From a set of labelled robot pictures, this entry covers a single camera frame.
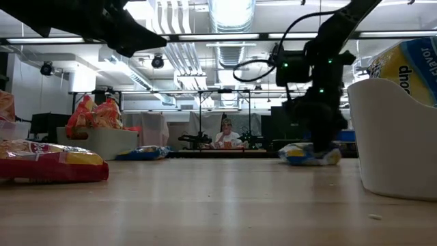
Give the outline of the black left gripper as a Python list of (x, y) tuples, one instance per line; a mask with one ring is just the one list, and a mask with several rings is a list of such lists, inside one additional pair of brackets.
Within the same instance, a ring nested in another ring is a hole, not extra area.
[(165, 38), (124, 13), (125, 4), (126, 0), (51, 0), (52, 27), (108, 42), (110, 49), (125, 57), (165, 47)]

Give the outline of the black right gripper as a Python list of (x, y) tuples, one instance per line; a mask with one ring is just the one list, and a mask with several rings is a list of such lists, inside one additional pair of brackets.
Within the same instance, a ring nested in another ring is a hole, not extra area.
[(340, 111), (342, 89), (338, 86), (311, 86), (303, 96), (291, 101), (292, 117), (310, 131), (321, 129), (327, 135), (313, 136), (314, 152), (328, 152), (333, 148), (332, 138), (348, 127)]

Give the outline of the blue yellow Maruchan noodle pack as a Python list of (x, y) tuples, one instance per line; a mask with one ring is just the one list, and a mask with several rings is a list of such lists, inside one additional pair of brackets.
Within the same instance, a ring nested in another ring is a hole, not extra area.
[(155, 161), (165, 159), (171, 152), (168, 146), (140, 146), (133, 150), (122, 152), (115, 157), (116, 161)]
[(278, 151), (279, 157), (294, 166), (337, 165), (342, 155), (335, 144), (327, 151), (315, 152), (312, 143), (290, 143)]
[(437, 107), (437, 36), (403, 41), (369, 65), (371, 78), (387, 79), (420, 103)]

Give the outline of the red Maruchan beef noodle pack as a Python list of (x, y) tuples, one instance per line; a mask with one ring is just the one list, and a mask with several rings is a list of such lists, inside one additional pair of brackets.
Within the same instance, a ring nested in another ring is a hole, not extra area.
[(0, 90), (0, 120), (14, 122), (16, 120), (14, 95)]
[(90, 150), (22, 139), (0, 141), (0, 178), (99, 182), (108, 177), (107, 162)]

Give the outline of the blue storage bin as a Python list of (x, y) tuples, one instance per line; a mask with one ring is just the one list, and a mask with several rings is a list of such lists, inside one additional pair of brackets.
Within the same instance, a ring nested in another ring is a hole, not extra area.
[(344, 130), (340, 131), (336, 138), (337, 141), (344, 141), (344, 142), (355, 142), (356, 136), (355, 132), (351, 130)]

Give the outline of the large black monitor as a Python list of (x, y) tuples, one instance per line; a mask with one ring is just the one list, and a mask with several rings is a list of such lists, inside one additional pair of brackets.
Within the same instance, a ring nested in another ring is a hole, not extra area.
[(282, 107), (271, 107), (270, 115), (262, 116), (262, 136), (270, 151), (277, 151), (298, 139), (298, 133)]

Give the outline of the white plastic bin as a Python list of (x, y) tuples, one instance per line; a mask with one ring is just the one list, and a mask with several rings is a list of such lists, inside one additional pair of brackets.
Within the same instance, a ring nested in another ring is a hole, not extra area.
[(437, 108), (386, 79), (350, 85), (348, 99), (364, 188), (437, 201)]

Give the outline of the white hanging cloth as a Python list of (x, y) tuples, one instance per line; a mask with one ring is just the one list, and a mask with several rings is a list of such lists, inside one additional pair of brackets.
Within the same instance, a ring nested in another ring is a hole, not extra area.
[(138, 146), (166, 146), (169, 138), (167, 121), (161, 113), (123, 113), (125, 127), (139, 127)]

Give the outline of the person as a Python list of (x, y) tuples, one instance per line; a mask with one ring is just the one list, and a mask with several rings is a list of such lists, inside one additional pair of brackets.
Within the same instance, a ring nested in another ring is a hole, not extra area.
[(218, 148), (236, 148), (242, 145), (240, 135), (232, 130), (232, 122), (225, 118), (221, 122), (221, 132), (216, 134), (214, 141)]

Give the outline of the light grey plastic bin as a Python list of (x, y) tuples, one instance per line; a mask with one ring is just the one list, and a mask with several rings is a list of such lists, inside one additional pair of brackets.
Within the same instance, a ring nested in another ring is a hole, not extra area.
[(57, 142), (64, 146), (80, 147), (100, 155), (106, 161), (112, 161), (125, 151), (133, 150), (138, 144), (138, 132), (116, 128), (80, 128), (86, 133), (86, 139), (69, 139), (65, 127), (57, 127)]

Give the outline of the black horizontal rig beam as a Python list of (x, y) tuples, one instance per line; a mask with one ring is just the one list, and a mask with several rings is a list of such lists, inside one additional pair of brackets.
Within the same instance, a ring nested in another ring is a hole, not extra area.
[[(273, 41), (280, 40), (282, 33), (204, 33), (204, 34), (171, 34), (160, 35), (168, 42), (233, 42), (233, 41)], [(349, 40), (374, 40), (374, 39), (408, 39), (437, 36), (437, 30), (422, 31), (355, 31)], [(80, 37), (54, 37), (54, 38), (0, 38), (0, 43), (6, 44), (82, 44), (102, 43)]]

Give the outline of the wide black monitor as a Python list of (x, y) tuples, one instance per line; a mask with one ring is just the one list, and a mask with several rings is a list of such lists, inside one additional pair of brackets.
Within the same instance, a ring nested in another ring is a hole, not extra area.
[(58, 113), (39, 113), (33, 114), (31, 118), (30, 133), (34, 134), (34, 137), (40, 136), (40, 134), (46, 134), (42, 138), (47, 143), (57, 143), (57, 128), (64, 127), (70, 115), (58, 114)]

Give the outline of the clear plastic bin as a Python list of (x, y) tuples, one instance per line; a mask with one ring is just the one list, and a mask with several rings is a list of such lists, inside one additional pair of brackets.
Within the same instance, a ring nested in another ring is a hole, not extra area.
[(29, 124), (26, 122), (8, 122), (0, 120), (0, 140), (26, 139), (29, 134)]

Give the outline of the black aluminium table frame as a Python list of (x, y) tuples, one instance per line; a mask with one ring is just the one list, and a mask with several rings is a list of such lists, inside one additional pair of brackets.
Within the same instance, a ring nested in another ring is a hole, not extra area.
[(168, 158), (185, 159), (278, 159), (278, 152), (266, 150), (181, 150), (170, 152)]

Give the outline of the silver ventilation duct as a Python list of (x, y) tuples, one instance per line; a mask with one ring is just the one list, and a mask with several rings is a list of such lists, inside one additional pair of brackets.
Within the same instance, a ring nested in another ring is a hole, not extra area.
[[(248, 33), (255, 13), (255, 0), (208, 0), (210, 24), (213, 33)], [(219, 64), (233, 68), (245, 56), (243, 46), (216, 48)]]

